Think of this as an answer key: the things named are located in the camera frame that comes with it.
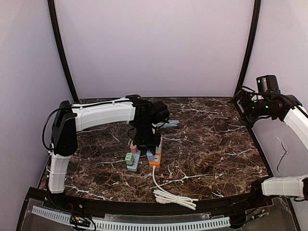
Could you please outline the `pink plug adapter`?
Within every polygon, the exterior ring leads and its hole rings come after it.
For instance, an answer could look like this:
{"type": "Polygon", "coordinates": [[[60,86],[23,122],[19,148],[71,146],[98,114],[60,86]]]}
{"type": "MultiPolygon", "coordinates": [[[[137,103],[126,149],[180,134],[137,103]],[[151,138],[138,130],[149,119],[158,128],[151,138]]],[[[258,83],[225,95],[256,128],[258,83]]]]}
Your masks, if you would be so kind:
{"type": "Polygon", "coordinates": [[[132,154],[137,154],[138,153],[138,148],[136,145],[133,144],[133,142],[130,143],[130,152],[132,154]]]}

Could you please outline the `light blue plug adapter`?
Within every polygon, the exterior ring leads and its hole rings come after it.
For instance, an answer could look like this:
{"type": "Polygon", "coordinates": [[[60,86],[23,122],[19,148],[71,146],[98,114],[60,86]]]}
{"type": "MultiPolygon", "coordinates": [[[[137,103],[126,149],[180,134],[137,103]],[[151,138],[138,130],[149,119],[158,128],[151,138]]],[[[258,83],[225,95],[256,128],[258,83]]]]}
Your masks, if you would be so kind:
{"type": "Polygon", "coordinates": [[[155,154],[153,154],[151,150],[147,150],[146,156],[149,162],[153,162],[155,160],[155,154]]]}

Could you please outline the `green plug adapter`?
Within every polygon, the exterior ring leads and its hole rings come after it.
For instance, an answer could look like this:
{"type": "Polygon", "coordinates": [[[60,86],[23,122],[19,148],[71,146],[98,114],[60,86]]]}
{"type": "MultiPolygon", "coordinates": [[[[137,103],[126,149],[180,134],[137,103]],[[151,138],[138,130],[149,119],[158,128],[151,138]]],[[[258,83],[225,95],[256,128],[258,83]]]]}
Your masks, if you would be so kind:
{"type": "Polygon", "coordinates": [[[126,162],[127,166],[134,165],[134,161],[135,161],[134,154],[133,153],[127,153],[126,156],[125,156],[125,162],[126,162]]]}

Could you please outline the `orange power strip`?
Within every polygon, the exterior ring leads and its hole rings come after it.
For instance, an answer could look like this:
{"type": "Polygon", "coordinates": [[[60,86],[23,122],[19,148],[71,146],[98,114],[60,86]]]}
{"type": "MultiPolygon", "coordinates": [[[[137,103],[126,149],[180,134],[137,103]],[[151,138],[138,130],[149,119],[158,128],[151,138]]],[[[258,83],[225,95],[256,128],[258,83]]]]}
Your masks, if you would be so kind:
{"type": "Polygon", "coordinates": [[[161,167],[161,159],[162,159],[162,153],[160,154],[155,154],[155,160],[153,162],[149,162],[149,167],[153,168],[160,168],[161,167]]]}

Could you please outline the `blue power strip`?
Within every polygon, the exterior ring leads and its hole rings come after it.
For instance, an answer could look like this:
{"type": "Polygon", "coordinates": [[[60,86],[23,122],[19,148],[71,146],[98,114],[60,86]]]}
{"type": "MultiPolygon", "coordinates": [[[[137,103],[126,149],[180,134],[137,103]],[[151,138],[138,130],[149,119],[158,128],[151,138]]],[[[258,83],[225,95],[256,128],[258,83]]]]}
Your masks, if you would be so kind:
{"type": "Polygon", "coordinates": [[[140,152],[140,151],[138,151],[137,154],[134,154],[134,158],[135,158],[134,165],[132,165],[132,166],[127,166],[128,171],[136,172],[136,171],[138,170],[140,155],[141,155],[141,152],[140,152]]]}

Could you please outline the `white cube socket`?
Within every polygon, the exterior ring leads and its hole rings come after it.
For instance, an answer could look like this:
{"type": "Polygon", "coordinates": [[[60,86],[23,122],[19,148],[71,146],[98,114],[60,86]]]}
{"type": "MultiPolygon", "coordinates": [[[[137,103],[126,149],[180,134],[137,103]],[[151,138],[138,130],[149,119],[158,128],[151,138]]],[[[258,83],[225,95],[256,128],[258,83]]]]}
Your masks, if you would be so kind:
{"type": "Polygon", "coordinates": [[[162,152],[162,143],[155,149],[156,154],[160,154],[161,152],[162,152]]]}

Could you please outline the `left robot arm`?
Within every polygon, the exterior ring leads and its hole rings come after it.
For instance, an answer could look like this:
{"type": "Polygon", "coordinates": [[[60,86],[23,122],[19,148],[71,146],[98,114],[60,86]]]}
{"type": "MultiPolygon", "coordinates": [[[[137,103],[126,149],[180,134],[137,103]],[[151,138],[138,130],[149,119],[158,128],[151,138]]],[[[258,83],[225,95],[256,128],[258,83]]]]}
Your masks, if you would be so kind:
{"type": "Polygon", "coordinates": [[[151,159],[161,145],[161,135],[156,132],[156,125],[165,124],[169,119],[166,104],[162,101],[153,103],[137,94],[98,103],[70,104],[63,101],[55,113],[48,181],[51,193],[64,192],[68,164],[78,147],[77,132],[98,125],[127,121],[136,129],[132,140],[138,153],[147,154],[151,159]]]}

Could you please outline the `black front table rail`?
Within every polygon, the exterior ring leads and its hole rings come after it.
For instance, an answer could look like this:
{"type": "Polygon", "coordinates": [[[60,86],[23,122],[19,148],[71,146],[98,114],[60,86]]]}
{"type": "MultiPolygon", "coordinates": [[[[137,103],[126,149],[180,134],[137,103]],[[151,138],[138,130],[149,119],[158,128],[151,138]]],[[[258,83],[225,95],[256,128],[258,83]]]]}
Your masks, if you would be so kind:
{"type": "Polygon", "coordinates": [[[166,216],[166,215],[187,215],[194,213],[211,213],[212,215],[243,214],[252,209],[246,201],[248,193],[224,197],[220,199],[201,200],[197,202],[195,210],[171,203],[136,203],[136,202],[115,202],[97,199],[88,199],[69,195],[51,196],[49,201],[48,193],[44,190],[30,187],[26,199],[35,199],[51,208],[63,208],[75,213],[104,217],[105,214],[115,215],[141,215],[141,216],[166,216]]]}

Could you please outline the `right black frame post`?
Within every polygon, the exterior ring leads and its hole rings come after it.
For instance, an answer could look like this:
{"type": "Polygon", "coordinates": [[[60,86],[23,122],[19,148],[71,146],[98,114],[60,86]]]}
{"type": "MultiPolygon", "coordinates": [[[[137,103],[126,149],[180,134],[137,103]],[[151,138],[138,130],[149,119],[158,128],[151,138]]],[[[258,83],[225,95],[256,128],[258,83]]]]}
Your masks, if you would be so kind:
{"type": "Polygon", "coordinates": [[[257,32],[257,25],[258,25],[258,20],[259,20],[259,14],[260,14],[260,8],[261,8],[261,0],[255,0],[254,1],[254,7],[253,7],[253,14],[252,14],[252,20],[251,20],[251,25],[250,25],[250,30],[249,30],[249,35],[248,35],[248,41],[247,41],[247,46],[244,54],[244,59],[241,67],[241,71],[239,74],[239,78],[237,81],[237,85],[235,88],[234,95],[241,89],[243,86],[245,76],[247,73],[247,69],[249,66],[251,54],[252,54],[252,49],[254,46],[254,41],[256,37],[256,32],[257,32]]]}

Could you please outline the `black frame post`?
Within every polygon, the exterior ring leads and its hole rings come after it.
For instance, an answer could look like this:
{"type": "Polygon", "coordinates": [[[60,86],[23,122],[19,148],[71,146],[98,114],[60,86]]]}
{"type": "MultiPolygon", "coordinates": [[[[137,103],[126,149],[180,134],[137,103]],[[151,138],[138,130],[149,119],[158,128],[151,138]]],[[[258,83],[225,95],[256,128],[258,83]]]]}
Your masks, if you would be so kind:
{"type": "Polygon", "coordinates": [[[49,9],[49,15],[50,15],[50,20],[51,20],[53,35],[54,35],[54,39],[56,42],[56,47],[57,47],[58,55],[59,55],[60,62],[62,65],[62,69],[64,72],[64,76],[65,76],[70,94],[72,96],[73,102],[77,103],[79,101],[79,97],[77,95],[77,91],[73,83],[73,78],[69,70],[69,65],[68,65],[68,61],[66,58],[66,54],[65,54],[65,50],[64,50],[64,46],[63,46],[63,42],[61,38],[55,1],[47,0],[47,3],[48,3],[48,9],[49,9]]]}
{"type": "Polygon", "coordinates": [[[260,14],[260,8],[261,8],[261,0],[255,0],[254,1],[254,7],[253,7],[253,14],[252,14],[252,20],[251,20],[251,25],[250,25],[250,30],[249,30],[249,35],[248,35],[248,41],[247,41],[247,46],[244,54],[244,59],[241,67],[241,71],[239,74],[239,78],[237,81],[237,85],[235,88],[234,95],[241,89],[243,86],[245,76],[247,73],[247,69],[249,66],[251,54],[252,54],[252,49],[254,46],[254,41],[256,37],[256,32],[257,32],[257,25],[258,25],[258,20],[259,20],[259,14],[260,14]]]}

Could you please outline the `left black frame post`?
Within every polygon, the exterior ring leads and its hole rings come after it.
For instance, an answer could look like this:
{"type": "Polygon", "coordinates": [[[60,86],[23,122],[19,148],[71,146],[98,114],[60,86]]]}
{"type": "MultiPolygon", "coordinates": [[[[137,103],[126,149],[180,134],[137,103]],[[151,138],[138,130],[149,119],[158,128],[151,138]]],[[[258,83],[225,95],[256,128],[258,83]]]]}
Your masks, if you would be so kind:
{"type": "Polygon", "coordinates": [[[49,9],[49,15],[50,15],[50,20],[51,20],[53,35],[54,35],[54,39],[56,42],[56,47],[57,47],[58,55],[59,55],[60,62],[62,65],[62,69],[64,72],[64,76],[65,76],[70,94],[72,96],[73,102],[77,103],[79,101],[79,97],[77,95],[77,91],[73,83],[73,78],[69,70],[69,65],[68,65],[68,61],[66,58],[66,54],[65,54],[65,50],[64,50],[64,46],[63,46],[63,42],[61,38],[55,1],[47,0],[47,3],[48,3],[48,9],[49,9]]]}

